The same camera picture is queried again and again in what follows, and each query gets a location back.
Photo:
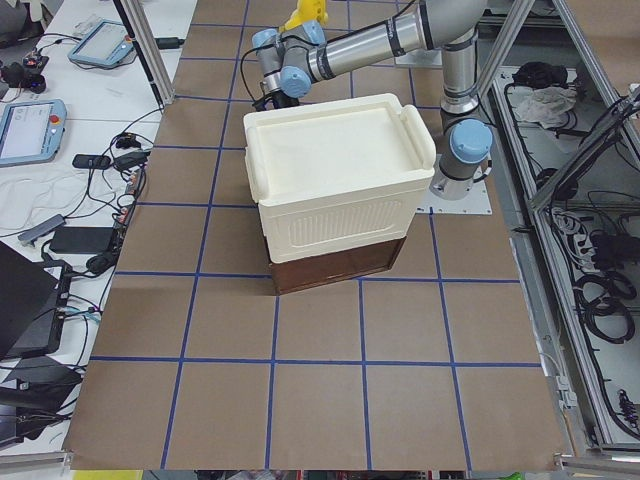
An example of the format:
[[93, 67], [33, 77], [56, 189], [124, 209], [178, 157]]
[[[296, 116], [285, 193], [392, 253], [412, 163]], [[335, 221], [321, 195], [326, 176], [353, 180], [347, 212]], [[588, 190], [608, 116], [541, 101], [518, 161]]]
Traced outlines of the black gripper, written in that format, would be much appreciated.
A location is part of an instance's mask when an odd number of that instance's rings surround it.
[[256, 111], [267, 111], [268, 106], [273, 109], [297, 107], [300, 101], [297, 98], [287, 96], [282, 90], [269, 91], [265, 82], [260, 83], [262, 96], [252, 102]]

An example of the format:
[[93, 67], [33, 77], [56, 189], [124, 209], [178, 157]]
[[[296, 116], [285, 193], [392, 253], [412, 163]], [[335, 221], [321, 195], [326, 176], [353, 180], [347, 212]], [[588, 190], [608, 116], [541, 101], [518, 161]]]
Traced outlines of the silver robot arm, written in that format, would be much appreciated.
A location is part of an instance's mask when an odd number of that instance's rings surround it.
[[[252, 52], [263, 95], [244, 119], [253, 200], [280, 206], [400, 185], [445, 200], [464, 198], [491, 169], [493, 136], [473, 115], [476, 25], [484, 7], [481, 1], [413, 1], [334, 39], [315, 19], [257, 32]], [[391, 94], [302, 103], [317, 83], [419, 49], [442, 53], [441, 108], [454, 117], [442, 154], [417, 110]]]

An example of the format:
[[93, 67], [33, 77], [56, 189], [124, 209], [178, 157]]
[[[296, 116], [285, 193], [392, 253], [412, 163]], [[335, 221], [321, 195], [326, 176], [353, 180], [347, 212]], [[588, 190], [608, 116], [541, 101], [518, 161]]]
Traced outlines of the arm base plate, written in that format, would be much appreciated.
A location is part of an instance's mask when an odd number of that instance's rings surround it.
[[396, 67], [407, 69], [441, 69], [443, 65], [442, 51], [440, 49], [416, 49], [406, 53], [405, 55], [395, 57], [394, 64]]
[[418, 203], [419, 214], [491, 215], [486, 181], [456, 181], [437, 171]]

